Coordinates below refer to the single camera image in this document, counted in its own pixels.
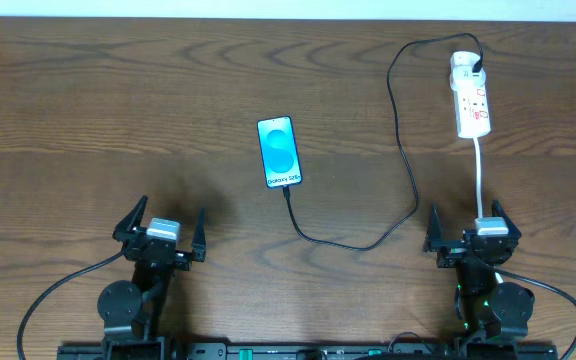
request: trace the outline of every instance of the wooden table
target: wooden table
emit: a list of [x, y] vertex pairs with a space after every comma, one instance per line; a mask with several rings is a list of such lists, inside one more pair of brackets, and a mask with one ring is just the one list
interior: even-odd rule
[[[291, 115], [305, 231], [373, 242], [412, 207], [385, 72], [406, 42], [469, 31], [483, 42], [493, 198], [524, 236], [504, 266], [576, 296], [576, 24], [0, 18], [0, 359], [19, 322], [64, 275], [117, 252], [116, 224], [142, 194], [146, 218], [207, 209], [208, 258], [171, 284], [166, 334], [233, 342], [383, 342], [461, 329], [454, 271], [421, 251], [431, 202], [458, 237], [475, 215], [472, 142], [456, 138], [452, 51], [415, 47], [393, 73], [421, 207], [377, 250], [315, 246], [264, 185], [256, 121]], [[26, 330], [29, 359], [102, 338], [99, 292], [120, 260], [63, 286]], [[566, 300], [535, 289], [528, 339], [560, 353]]]

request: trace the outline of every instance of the power outlet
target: power outlet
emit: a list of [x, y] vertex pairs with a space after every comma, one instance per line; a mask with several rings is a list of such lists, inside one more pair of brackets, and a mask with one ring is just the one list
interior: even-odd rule
[[479, 55], [458, 51], [450, 58], [450, 87], [455, 98], [457, 135], [472, 139], [490, 132], [490, 112], [486, 95], [486, 73], [472, 72]]

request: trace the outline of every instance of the white power cord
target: white power cord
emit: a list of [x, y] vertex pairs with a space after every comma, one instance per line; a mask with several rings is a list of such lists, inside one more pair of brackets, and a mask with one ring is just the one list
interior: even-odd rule
[[472, 141], [475, 143], [475, 162], [477, 163], [477, 218], [481, 219], [484, 217], [484, 207], [481, 201], [481, 150], [479, 149], [479, 139], [473, 137]]

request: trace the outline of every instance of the phone screen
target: phone screen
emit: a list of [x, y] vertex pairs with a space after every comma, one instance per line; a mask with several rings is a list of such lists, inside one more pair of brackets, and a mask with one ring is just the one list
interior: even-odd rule
[[266, 185], [275, 188], [301, 182], [301, 167], [292, 120], [288, 116], [257, 123]]

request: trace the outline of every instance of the wooden tabletop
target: wooden tabletop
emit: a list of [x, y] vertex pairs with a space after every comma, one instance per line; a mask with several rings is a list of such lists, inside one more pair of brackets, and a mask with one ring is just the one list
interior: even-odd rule
[[[393, 72], [419, 211], [366, 253], [294, 232], [267, 189], [256, 122], [293, 117], [312, 236], [368, 245], [411, 210], [385, 73], [415, 39], [468, 31], [483, 43], [493, 131], [481, 139], [486, 210], [523, 232], [504, 268], [576, 297], [576, 24], [0, 18], [0, 359], [59, 278], [120, 249], [114, 225], [142, 194], [146, 218], [207, 210], [207, 261], [171, 284], [161, 331], [232, 342], [444, 338], [453, 270], [422, 252], [430, 204], [448, 235], [475, 216], [472, 141], [456, 137], [449, 58], [469, 39], [413, 47]], [[97, 342], [99, 292], [119, 260], [64, 285], [26, 329], [29, 359]], [[529, 340], [560, 354], [576, 311], [540, 289]]]

